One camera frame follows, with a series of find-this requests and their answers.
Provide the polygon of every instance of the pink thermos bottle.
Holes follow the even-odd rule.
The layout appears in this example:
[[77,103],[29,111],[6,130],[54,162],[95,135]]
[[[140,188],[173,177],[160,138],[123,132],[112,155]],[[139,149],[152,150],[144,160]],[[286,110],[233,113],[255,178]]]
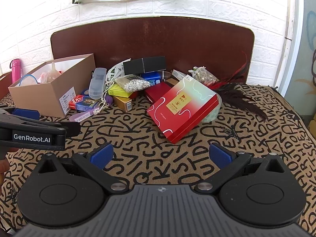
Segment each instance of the pink thermos bottle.
[[14,59],[10,63],[10,69],[12,68],[12,83],[21,78],[21,60]]

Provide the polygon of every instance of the brown tablecloth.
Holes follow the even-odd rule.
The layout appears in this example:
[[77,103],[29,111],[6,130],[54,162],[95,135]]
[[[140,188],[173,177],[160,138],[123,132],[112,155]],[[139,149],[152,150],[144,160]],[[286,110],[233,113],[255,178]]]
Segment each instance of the brown tablecloth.
[[[132,186],[135,183],[194,185],[218,171],[209,159],[212,142],[231,151],[245,150],[255,157],[276,152],[303,187],[307,203],[299,221],[305,230],[316,230],[316,141],[298,114],[273,89],[242,85],[241,88],[265,110],[269,120],[223,104],[214,122],[200,123],[177,144],[171,144],[147,115],[146,98],[137,97],[133,110],[125,113],[113,106],[82,122],[82,133],[67,139],[66,151],[54,152],[68,157],[78,151],[92,151],[105,142],[114,146],[114,159],[105,171]],[[13,104],[10,95],[0,103]],[[66,118],[41,117],[45,121]],[[0,197],[1,225],[5,230],[21,228],[23,220],[16,203],[17,194],[46,151],[21,149],[8,154],[10,171],[5,174]]]

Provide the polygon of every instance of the string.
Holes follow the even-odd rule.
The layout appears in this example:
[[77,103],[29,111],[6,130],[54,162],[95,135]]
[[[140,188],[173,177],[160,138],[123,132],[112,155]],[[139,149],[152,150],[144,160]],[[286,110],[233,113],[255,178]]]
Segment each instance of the string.
[[106,96],[108,90],[113,85],[114,85],[114,81],[112,81],[112,79],[105,83],[105,85],[104,85],[104,92],[103,92],[102,97],[101,97],[101,102],[99,103],[99,108],[93,111],[94,115],[99,114],[103,109],[108,109],[109,108],[110,105],[106,102],[105,96]]

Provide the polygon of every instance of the brown wooden panel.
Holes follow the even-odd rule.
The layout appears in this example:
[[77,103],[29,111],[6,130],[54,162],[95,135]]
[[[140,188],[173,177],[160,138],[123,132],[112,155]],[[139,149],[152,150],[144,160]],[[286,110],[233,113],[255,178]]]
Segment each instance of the brown wooden panel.
[[[170,70],[187,73],[194,66],[205,66],[221,79],[245,63],[242,51],[249,67],[254,34],[248,28],[212,20],[149,17],[64,29],[52,34],[51,43],[54,59],[94,53],[96,66],[109,69],[128,58],[163,55]],[[240,82],[246,81],[247,74]]]

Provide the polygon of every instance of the gold label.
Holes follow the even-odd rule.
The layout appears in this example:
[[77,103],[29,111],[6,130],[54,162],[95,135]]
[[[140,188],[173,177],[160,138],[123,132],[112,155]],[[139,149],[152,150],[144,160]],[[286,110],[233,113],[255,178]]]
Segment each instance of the gold label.
[[188,96],[185,92],[180,92],[166,106],[175,115],[190,101],[191,101],[190,96]]

